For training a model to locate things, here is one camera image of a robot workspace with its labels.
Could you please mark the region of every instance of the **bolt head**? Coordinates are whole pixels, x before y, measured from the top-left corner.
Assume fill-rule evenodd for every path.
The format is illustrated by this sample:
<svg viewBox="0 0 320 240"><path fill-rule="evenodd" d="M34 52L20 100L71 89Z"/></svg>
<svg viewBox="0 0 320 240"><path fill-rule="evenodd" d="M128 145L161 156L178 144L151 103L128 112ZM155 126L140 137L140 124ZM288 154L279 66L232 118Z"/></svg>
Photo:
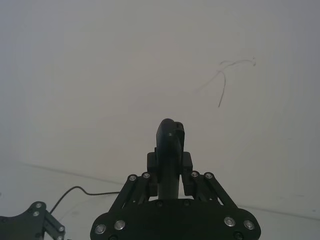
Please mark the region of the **bolt head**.
<svg viewBox="0 0 320 240"><path fill-rule="evenodd" d="M211 173L207 173L206 175L205 175L205 177L207 178L207 179L212 179L212 174Z"/></svg>
<svg viewBox="0 0 320 240"><path fill-rule="evenodd" d="M243 224L249 230L255 229L255 225L252 221L247 220L247 221L244 221Z"/></svg>
<svg viewBox="0 0 320 240"><path fill-rule="evenodd" d="M95 227L94 232L96 234L103 234L106 231L107 227L104 224L99 224L98 226Z"/></svg>
<svg viewBox="0 0 320 240"><path fill-rule="evenodd" d="M224 219L224 223L225 225L229 226L229 227L233 227L236 225L236 221L232 218L232 217L229 217L227 216L225 219Z"/></svg>
<svg viewBox="0 0 320 240"><path fill-rule="evenodd" d="M143 177L145 178L145 179L148 179L148 178L150 178L150 173L145 173L145 174L143 174Z"/></svg>
<svg viewBox="0 0 320 240"><path fill-rule="evenodd" d="M137 177L135 176L135 175L131 175L130 177L129 177L129 180L130 181L135 181L137 179Z"/></svg>
<svg viewBox="0 0 320 240"><path fill-rule="evenodd" d="M118 220L114 224L114 229L115 230L122 230L126 226L126 222L123 220Z"/></svg>
<svg viewBox="0 0 320 240"><path fill-rule="evenodd" d="M157 201L156 202L156 206L161 208L164 205L164 203L162 201Z"/></svg>
<svg viewBox="0 0 320 240"><path fill-rule="evenodd" d="M198 173L197 173L196 171L193 171L193 172L191 173L191 176L194 177L194 178L196 178L196 177L198 177Z"/></svg>
<svg viewBox="0 0 320 240"><path fill-rule="evenodd" d="M188 200L188 199L184 200L183 205L185 205L186 207L190 206L190 200Z"/></svg>
<svg viewBox="0 0 320 240"><path fill-rule="evenodd" d="M236 240L244 240L244 235L241 233L241 232L239 232L239 231L236 231L234 234L233 234L233 237L234 237L234 239L236 239Z"/></svg>

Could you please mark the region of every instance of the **black metal bracket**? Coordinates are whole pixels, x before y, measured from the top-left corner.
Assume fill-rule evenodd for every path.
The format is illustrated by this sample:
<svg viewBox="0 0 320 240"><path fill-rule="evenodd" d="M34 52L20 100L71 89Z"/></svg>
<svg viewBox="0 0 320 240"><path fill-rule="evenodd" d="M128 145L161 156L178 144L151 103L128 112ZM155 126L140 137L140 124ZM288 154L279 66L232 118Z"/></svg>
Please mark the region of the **black metal bracket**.
<svg viewBox="0 0 320 240"><path fill-rule="evenodd" d="M63 240L65 227L47 210L42 201L34 202L24 213L0 216L1 240L42 240L48 233L54 240Z"/></svg>

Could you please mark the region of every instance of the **black mount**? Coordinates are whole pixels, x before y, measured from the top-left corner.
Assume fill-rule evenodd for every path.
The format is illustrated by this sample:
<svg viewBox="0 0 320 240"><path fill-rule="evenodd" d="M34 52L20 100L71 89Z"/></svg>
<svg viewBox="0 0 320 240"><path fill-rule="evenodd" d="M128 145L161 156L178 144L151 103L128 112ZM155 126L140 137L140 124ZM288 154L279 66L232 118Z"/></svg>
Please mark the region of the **black mount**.
<svg viewBox="0 0 320 240"><path fill-rule="evenodd" d="M211 172L193 171L184 140L180 122L161 122L147 172L128 176L109 212L94 221L91 240L259 239L256 218L236 206ZM178 199L180 175L184 194L193 199Z"/></svg>
<svg viewBox="0 0 320 240"><path fill-rule="evenodd" d="M24 213L0 216L1 240L43 240L47 232L54 240L63 240L65 227L47 210L42 201L34 202Z"/></svg>

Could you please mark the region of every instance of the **black cable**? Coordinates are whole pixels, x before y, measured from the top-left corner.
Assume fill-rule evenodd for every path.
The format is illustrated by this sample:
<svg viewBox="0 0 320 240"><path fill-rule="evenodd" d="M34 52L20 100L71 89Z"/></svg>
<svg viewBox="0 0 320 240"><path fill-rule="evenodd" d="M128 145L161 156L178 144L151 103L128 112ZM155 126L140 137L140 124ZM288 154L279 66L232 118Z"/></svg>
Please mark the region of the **black cable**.
<svg viewBox="0 0 320 240"><path fill-rule="evenodd" d="M102 192L102 193L88 193L86 190L84 190L81 186L73 186L72 188L70 188L68 191L66 191L60 198L59 200L56 202L56 204L53 206L53 208L51 209L50 213L52 214L54 212L54 210L56 209L56 207L59 205L59 203L62 201L62 199L64 199L64 197L70 193L73 189L80 189L82 190L82 192L84 192L86 195L89 196L99 196L99 195L110 195L110 194L119 194L119 191L112 191L112 192Z"/></svg>

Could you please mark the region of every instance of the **scribble on wall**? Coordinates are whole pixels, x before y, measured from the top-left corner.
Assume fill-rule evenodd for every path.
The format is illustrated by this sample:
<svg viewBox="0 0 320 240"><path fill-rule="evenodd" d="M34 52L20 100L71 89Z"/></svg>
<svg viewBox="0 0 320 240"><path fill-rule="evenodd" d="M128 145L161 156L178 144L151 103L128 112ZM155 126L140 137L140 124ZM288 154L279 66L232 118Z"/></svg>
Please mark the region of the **scribble on wall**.
<svg viewBox="0 0 320 240"><path fill-rule="evenodd" d="M201 86L199 86L197 89L195 89L194 92L199 92L199 91L201 91L201 90L204 89L206 86L208 86L213 80L215 80L219 74L222 74L223 77L224 77L224 84L223 84L223 90L222 90L222 94L221 94L220 101L219 101L219 105L218 105L218 108L220 108L222 99L223 99L224 94L225 94L226 84L227 84L227 78L226 78L226 74L225 74L224 70L226 70L227 68L229 68L229 67L231 67L231 66L234 66L234 65L237 65L237 64L242 64L242 63L251 63L251 64L253 64L253 66L255 66L255 65L256 65L256 58L253 57L252 60L241 59L241 60L238 60L238 61L223 60L222 62L220 62L219 65L220 65L221 67L220 67L220 69L218 69L218 70L216 71L216 74L215 74L210 80L208 80L207 82L205 82L204 84L202 84Z"/></svg>

